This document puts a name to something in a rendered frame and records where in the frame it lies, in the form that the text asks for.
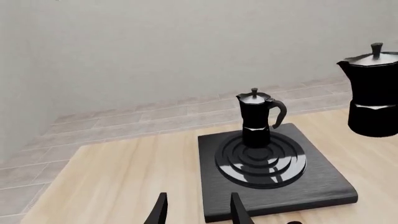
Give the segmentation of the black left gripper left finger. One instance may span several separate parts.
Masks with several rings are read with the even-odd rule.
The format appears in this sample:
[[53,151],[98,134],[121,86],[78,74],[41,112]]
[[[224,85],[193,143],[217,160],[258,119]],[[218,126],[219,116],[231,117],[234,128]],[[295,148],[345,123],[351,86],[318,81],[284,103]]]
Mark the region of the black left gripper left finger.
[[162,192],[144,224],[165,224],[167,219],[167,193]]

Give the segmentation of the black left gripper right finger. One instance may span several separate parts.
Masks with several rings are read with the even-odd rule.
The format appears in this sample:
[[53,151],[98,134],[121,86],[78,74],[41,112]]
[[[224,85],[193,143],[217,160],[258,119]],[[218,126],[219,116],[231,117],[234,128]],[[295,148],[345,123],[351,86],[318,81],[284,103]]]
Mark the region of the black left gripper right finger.
[[233,224],[254,224],[236,192],[231,194],[230,210]]

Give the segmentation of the flat black stove plate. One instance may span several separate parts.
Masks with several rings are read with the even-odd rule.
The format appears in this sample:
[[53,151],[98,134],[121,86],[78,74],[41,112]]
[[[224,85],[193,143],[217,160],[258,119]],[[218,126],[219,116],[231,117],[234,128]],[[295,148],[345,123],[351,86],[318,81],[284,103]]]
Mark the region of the flat black stove plate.
[[198,137],[205,221],[231,219],[237,193],[250,216],[346,205],[355,188],[294,124],[271,132],[269,145],[243,144],[241,131]]

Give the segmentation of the small black moka pot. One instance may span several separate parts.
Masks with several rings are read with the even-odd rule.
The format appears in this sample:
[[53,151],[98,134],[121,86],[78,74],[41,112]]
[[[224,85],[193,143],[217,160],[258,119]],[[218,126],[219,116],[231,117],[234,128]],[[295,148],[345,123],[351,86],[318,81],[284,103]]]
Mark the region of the small black moka pot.
[[268,123],[270,110],[278,108],[280,111],[275,124],[272,125],[272,128],[275,129],[281,125],[287,115],[287,107],[283,102],[258,91],[257,88],[252,88],[250,93],[241,93],[236,97],[243,119],[242,137],[244,145],[254,149],[266,147],[271,141]]

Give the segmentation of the large black moka pot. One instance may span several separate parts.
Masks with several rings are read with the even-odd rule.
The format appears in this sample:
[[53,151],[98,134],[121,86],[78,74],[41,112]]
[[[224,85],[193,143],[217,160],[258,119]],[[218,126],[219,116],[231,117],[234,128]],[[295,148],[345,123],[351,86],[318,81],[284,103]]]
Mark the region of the large black moka pot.
[[370,54],[336,63],[351,83],[348,126],[371,138],[398,134],[398,52],[383,52],[382,46],[373,43]]

